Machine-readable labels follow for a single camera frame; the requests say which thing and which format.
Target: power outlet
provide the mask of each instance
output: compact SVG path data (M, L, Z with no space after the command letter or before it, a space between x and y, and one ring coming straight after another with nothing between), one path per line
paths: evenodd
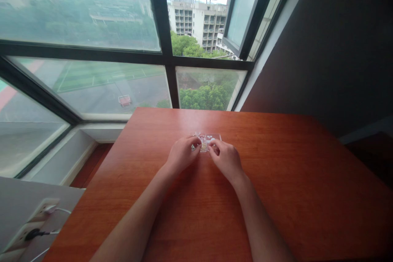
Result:
M41 204L30 218L29 222L44 221L49 218L49 214L45 213L45 209L50 206L57 206L60 199L43 199Z
M30 222L22 226L14 238L9 242L6 252L10 252L20 248L26 248L31 241L25 241L26 235L35 228L41 229L44 225L42 222Z
M15 250L0 255L0 262L18 262L25 249Z

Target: left hand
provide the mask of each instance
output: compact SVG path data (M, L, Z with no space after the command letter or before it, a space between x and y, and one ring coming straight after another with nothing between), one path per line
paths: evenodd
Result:
M179 174L197 158L201 144L201 140L196 136L180 138L173 144L166 165ZM191 145L194 145L194 151L191 150Z

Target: small clear object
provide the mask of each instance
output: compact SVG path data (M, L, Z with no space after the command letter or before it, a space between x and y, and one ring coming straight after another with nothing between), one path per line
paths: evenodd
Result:
M201 147L200 152L207 152L208 151L208 146L209 146L210 141L215 140L215 139L221 140L221 135L219 133L194 132L191 135L196 136L201 140L202 147ZM191 146L191 149L193 151L195 150L194 145Z

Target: black window frame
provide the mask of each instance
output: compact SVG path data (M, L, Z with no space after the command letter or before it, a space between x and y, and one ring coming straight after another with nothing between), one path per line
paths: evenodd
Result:
M147 50L126 50L116 48L87 47L75 45L58 45L38 42L10 41L0 39L0 77L18 91L37 101L39 104L61 117L70 127L42 151L31 163L23 169L16 178L26 175L66 134L75 126L84 123L126 123L128 120L85 120L78 116L72 108L54 95L51 90L43 85L32 73L26 70L13 56L29 57L38 59L69 59L79 61L103 61L121 63L140 63L165 66L169 94L172 108L180 108L179 93L176 78L176 67L209 68L223 70L246 71L243 84L240 88L232 111L236 108L248 78L254 69L254 61L246 61L252 42L242 42L241 50L232 48L229 43L224 42L240 59L205 59L187 56L174 56L172 54L171 28L168 17L167 0L150 0L156 24L157 35L161 45L161 52ZM230 22L233 1L230 0L228 14L225 17L225 31L221 42L226 40L225 32L227 23ZM259 16L263 16L270 0L255 0L253 13L247 25L246 39L253 40L260 24Z
M236 45L232 40L228 39L229 23L232 17L233 5L236 0L229 0L228 14L225 19L223 41L229 49L235 53L242 60L247 60L250 53L251 46L255 40L258 28L262 22L266 8L269 5L270 0L255 0L250 17L248 18L246 31L244 32L242 42L240 46Z

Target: apartment building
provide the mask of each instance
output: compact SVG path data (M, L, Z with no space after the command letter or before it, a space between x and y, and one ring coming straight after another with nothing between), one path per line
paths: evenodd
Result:
M223 37L223 32L224 30L222 29L222 32L219 32L217 35L217 41L216 41L216 50L222 52L222 55L232 55L233 52L222 42L222 37ZM233 60L239 60L239 58L236 55L231 56Z
M224 32L226 5L171 1L168 12L172 31L195 37L206 52L217 49L218 33Z

